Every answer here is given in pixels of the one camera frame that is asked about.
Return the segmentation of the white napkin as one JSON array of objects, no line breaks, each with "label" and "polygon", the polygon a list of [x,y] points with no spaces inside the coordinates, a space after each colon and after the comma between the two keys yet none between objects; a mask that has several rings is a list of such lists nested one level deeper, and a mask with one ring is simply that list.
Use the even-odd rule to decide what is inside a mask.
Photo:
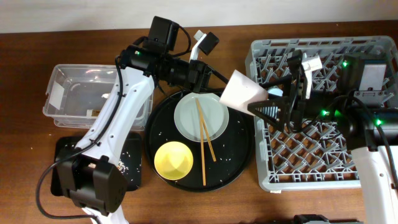
[{"label": "white napkin", "polygon": [[104,93],[104,94],[101,95],[101,97],[104,98],[104,99],[108,99],[109,93]]}]

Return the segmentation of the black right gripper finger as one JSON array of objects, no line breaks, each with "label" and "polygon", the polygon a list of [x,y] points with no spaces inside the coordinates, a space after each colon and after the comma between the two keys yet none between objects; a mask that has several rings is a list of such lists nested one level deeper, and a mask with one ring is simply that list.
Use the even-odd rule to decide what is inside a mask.
[{"label": "black right gripper finger", "polygon": [[273,86],[288,85],[289,83],[291,83],[291,80],[292,80],[292,75],[286,75],[286,76],[281,77],[272,82],[266,82],[266,83],[260,84],[260,86],[263,87],[264,89],[268,89]]},{"label": "black right gripper finger", "polygon": [[248,111],[263,119],[278,131],[283,131],[289,108],[288,96],[248,104]]}]

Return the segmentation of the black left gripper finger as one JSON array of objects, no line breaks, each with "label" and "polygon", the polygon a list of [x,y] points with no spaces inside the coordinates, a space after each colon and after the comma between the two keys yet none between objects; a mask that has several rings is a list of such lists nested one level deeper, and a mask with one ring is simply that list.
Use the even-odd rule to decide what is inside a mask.
[{"label": "black left gripper finger", "polygon": [[224,77],[221,73],[217,72],[216,70],[213,70],[212,74],[215,75],[218,79],[220,79],[223,83],[228,84],[229,80],[226,77]]},{"label": "black left gripper finger", "polygon": [[200,93],[222,93],[224,88],[200,88]]}]

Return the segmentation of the blue cup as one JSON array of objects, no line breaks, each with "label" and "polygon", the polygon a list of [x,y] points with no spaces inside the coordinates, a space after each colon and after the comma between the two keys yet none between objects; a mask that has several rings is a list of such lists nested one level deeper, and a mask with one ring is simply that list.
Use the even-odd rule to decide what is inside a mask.
[{"label": "blue cup", "polygon": [[283,91],[279,88],[270,88],[268,89],[268,93],[270,95],[283,96]]}]

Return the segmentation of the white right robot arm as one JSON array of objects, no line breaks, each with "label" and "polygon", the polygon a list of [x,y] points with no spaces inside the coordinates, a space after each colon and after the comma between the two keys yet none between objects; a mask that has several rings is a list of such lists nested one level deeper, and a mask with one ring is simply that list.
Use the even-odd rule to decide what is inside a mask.
[{"label": "white right robot arm", "polygon": [[282,85],[282,96],[250,103],[248,111],[291,133],[334,122],[358,172],[368,223],[397,223],[397,108],[383,102],[385,57],[344,54],[335,91],[312,88],[316,58],[296,50],[287,63],[290,75],[262,85],[266,90]]}]

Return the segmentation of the yellow bowl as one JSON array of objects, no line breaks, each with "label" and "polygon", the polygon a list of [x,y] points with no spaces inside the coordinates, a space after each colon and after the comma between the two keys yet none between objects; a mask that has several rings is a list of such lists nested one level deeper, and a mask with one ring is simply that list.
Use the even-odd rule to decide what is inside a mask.
[{"label": "yellow bowl", "polygon": [[179,180],[191,171],[193,154],[189,147],[182,142],[167,142],[156,151],[154,167],[164,179]]}]

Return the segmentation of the pink cup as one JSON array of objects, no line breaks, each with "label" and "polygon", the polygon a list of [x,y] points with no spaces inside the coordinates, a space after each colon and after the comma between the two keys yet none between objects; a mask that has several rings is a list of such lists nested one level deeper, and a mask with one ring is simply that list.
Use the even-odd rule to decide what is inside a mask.
[{"label": "pink cup", "polygon": [[268,92],[250,78],[235,70],[224,89],[219,102],[234,110],[254,116],[248,104],[265,101]]}]

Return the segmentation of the gold brown foil wrapper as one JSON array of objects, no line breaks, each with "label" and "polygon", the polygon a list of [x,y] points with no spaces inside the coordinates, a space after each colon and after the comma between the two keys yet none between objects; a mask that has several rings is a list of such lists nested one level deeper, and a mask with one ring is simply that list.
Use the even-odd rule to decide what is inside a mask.
[{"label": "gold brown foil wrapper", "polygon": [[100,110],[87,110],[86,111],[86,116],[87,117],[98,117],[100,112],[101,112]]}]

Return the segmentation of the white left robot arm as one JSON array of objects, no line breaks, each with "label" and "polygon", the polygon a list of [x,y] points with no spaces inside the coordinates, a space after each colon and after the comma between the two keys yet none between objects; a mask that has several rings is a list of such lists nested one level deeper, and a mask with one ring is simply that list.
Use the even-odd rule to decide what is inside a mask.
[{"label": "white left robot arm", "polygon": [[57,171],[65,197],[80,207],[93,223],[126,223],[121,202],[127,180],[118,169],[124,142],[141,106],[159,80],[199,93],[210,75],[228,79],[197,59],[201,47],[191,50],[189,60],[170,55],[166,46],[132,44],[115,58],[117,78],[99,116],[75,148],[58,154]]}]

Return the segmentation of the food scraps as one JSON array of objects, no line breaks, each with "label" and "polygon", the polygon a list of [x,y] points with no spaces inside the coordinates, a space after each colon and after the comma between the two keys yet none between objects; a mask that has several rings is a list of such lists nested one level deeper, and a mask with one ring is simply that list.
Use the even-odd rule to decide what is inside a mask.
[{"label": "food scraps", "polygon": [[129,168],[132,166],[132,163],[132,154],[127,150],[123,150],[123,152],[121,153],[121,157],[119,158],[119,171],[122,174],[128,174]]}]

